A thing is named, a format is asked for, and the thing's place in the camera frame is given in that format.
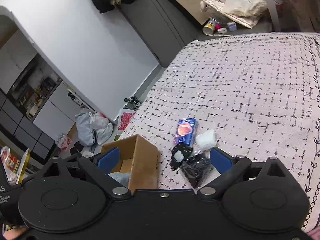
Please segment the person right hand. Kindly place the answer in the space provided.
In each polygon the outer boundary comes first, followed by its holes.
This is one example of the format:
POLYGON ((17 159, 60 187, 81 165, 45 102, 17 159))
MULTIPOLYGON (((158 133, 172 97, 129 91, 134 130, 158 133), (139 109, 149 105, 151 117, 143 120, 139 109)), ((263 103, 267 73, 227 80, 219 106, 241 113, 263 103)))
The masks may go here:
POLYGON ((16 228, 12 228, 8 231, 5 231, 3 233, 3 238, 6 240, 13 240, 19 237, 22 233, 24 233, 27 230, 27 227, 25 226, 20 226, 16 228))

